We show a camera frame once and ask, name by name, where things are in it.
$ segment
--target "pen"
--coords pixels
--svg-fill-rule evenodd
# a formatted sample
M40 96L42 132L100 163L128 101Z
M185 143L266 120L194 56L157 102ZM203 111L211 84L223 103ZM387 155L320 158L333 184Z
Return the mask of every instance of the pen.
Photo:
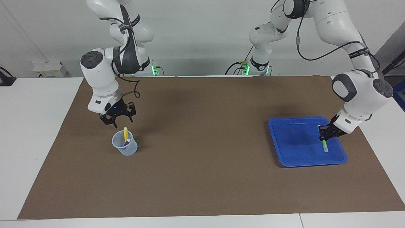
M131 142L131 139L129 138L129 139L127 139L127 140L125 141L125 143L124 143L124 145L123 145L123 146L128 145L130 142Z
M328 145L326 144L326 140L322 140L322 145L324 146L325 153L329 152Z
M128 128L124 127L124 142L126 142L128 139Z

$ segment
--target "purple marker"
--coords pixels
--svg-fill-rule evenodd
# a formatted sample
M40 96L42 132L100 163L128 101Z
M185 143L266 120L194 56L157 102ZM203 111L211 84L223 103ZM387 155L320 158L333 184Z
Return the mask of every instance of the purple marker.
M123 147L124 147L124 146L127 146L130 142L131 142L131 139L130 139L130 138L127 139L127 141L124 143Z

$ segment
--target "green led light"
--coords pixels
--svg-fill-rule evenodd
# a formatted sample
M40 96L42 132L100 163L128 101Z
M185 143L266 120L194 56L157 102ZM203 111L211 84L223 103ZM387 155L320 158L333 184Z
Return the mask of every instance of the green led light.
M158 71L157 71L156 67L154 67L154 66L151 66L151 67L152 67L152 73L153 73L153 75L157 75L157 74L158 74Z
M243 74L244 75L248 75L249 74L249 70L250 70L250 66L246 65L245 69L243 70Z

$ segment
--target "yellow marker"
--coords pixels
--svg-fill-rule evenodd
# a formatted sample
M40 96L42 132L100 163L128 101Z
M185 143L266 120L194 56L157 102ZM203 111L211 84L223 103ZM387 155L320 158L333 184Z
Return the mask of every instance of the yellow marker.
M124 127L124 142L128 140L128 128Z

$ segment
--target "white table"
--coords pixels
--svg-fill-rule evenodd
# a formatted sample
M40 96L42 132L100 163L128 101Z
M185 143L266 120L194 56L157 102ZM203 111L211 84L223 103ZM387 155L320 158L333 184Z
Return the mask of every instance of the white table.
M0 87L0 228L403 228L405 212L15 221L83 78L18 79ZM405 200L405 113L392 99L361 129Z

